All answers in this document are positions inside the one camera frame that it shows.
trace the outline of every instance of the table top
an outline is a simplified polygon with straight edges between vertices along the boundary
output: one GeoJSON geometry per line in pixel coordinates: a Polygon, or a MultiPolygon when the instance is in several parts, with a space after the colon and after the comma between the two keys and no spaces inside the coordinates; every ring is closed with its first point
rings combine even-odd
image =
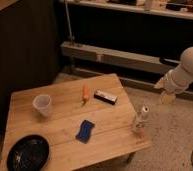
{"type": "Polygon", "coordinates": [[[43,170],[74,170],[122,156],[150,146],[146,133],[136,135],[132,122],[136,112],[116,74],[70,81],[19,92],[11,96],[2,150],[0,170],[7,170],[11,147],[22,137],[39,134],[50,145],[50,155],[43,170]],[[82,87],[87,85],[91,97],[82,106],[82,87]],[[102,90],[118,99],[115,105],[93,97],[102,90]],[[32,107],[35,96],[52,97],[52,113],[44,118],[32,107]],[[95,124],[87,144],[75,139],[83,120],[95,124]]]}

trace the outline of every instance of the black bowl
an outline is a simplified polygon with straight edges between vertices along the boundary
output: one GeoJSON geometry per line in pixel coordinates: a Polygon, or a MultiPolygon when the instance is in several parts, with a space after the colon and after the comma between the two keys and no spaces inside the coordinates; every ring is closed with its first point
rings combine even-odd
{"type": "Polygon", "coordinates": [[[49,155],[49,144],[40,135],[29,135],[20,139],[7,158],[9,171],[38,171],[49,155]]]}

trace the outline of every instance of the clear plastic bottle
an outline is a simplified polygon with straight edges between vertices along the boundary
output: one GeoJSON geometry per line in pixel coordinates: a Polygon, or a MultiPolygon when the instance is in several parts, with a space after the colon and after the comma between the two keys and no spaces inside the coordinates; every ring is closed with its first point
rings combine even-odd
{"type": "Polygon", "coordinates": [[[149,108],[142,106],[141,111],[136,115],[133,122],[133,131],[135,133],[140,133],[145,128],[146,122],[148,121],[149,108]]]}

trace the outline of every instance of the concrete floor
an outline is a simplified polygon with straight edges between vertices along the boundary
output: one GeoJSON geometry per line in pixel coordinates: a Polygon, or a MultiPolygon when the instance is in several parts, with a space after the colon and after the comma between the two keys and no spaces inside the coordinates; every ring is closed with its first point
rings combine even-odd
{"type": "MultiPolygon", "coordinates": [[[[55,83],[80,79],[61,73],[55,83]]],[[[193,101],[176,99],[172,104],[158,104],[159,94],[125,87],[128,96],[138,111],[142,105],[150,108],[147,129],[152,137],[152,146],[135,154],[126,165],[127,156],[80,169],[81,171],[190,171],[190,156],[193,149],[193,101]]],[[[0,136],[0,157],[3,138],[0,136]]]]}

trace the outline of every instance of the cup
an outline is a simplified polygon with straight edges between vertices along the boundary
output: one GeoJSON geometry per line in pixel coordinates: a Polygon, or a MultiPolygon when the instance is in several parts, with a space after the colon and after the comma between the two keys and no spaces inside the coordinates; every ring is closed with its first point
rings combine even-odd
{"type": "Polygon", "coordinates": [[[44,117],[50,115],[51,112],[51,96],[48,94],[40,94],[33,100],[33,107],[44,117]]]}

